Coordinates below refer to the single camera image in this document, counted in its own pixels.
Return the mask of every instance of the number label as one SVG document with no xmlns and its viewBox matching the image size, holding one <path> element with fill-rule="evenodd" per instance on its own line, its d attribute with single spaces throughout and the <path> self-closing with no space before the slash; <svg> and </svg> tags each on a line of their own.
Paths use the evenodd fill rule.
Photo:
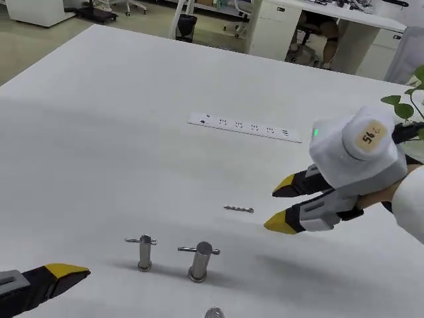
<svg viewBox="0 0 424 318">
<path fill-rule="evenodd" d="M 356 139 L 356 145 L 365 152 L 371 152 L 387 135 L 387 129 L 378 121 L 371 121 Z"/>
</svg>

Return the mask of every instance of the white sleeve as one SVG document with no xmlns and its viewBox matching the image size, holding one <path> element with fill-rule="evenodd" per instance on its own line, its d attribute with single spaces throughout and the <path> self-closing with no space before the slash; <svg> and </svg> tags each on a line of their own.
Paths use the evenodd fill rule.
<svg viewBox="0 0 424 318">
<path fill-rule="evenodd" d="M 392 199 L 397 224 L 424 244 L 424 166 L 400 183 Z"/>
</svg>

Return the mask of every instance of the trash bin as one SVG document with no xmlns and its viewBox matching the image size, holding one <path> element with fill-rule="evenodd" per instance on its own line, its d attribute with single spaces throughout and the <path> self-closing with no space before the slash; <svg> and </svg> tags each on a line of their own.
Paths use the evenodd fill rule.
<svg viewBox="0 0 424 318">
<path fill-rule="evenodd" d="M 175 30 L 175 39 L 178 41 L 192 43 L 196 22 L 197 17 L 193 15 L 185 15 L 183 13 L 180 14 L 177 29 Z"/>
</svg>

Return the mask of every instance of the small metal rod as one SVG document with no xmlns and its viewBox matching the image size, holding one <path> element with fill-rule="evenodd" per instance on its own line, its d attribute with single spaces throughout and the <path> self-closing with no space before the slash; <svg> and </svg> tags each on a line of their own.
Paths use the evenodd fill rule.
<svg viewBox="0 0 424 318">
<path fill-rule="evenodd" d="M 124 241 L 128 242 L 128 243 L 139 243 L 140 242 L 140 240 L 137 239 L 137 238 L 124 238 Z"/>
<path fill-rule="evenodd" d="M 179 247 L 178 248 L 179 252 L 197 252 L 197 249 L 194 247 Z M 214 255 L 219 255 L 221 253 L 220 250 L 212 250 L 211 252 Z"/>
<path fill-rule="evenodd" d="M 242 211 L 242 212 L 254 213 L 254 209 L 252 207 L 246 208 L 246 207 L 233 207 L 231 205 L 226 205 L 226 206 L 224 206 L 224 209 L 226 209 L 226 210 L 233 210 L 233 211 Z"/>
</svg>

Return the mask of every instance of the plant leaf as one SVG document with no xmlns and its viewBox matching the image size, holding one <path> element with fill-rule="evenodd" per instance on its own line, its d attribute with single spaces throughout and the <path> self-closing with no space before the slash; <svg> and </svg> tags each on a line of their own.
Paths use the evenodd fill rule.
<svg viewBox="0 0 424 318">
<path fill-rule="evenodd" d="M 413 74 L 421 81 L 421 83 L 424 83 L 424 65 L 418 66 Z"/>
<path fill-rule="evenodd" d="M 416 90 L 415 88 L 407 89 L 407 90 L 405 91 L 405 94 L 407 94 L 407 95 L 412 95 L 412 93 L 413 93 L 415 90 Z"/>
<path fill-rule="evenodd" d="M 410 104 L 399 103 L 395 105 L 395 113 L 402 119 L 408 119 L 413 115 L 413 108 Z"/>
<path fill-rule="evenodd" d="M 400 95 L 391 95 L 381 98 L 383 103 L 396 106 L 400 102 Z"/>
</svg>

